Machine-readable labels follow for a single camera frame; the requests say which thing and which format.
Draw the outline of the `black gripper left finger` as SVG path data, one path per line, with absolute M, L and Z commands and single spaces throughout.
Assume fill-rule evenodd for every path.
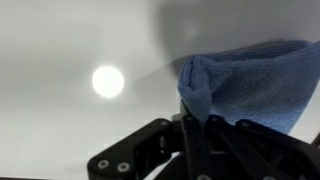
M 89 180 L 143 180 L 181 145 L 181 125 L 156 119 L 87 163 Z

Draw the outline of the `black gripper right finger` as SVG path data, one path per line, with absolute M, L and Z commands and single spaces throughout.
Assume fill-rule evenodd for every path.
M 230 125 L 210 116 L 208 134 L 239 163 L 240 180 L 320 180 L 318 147 L 242 119 Z

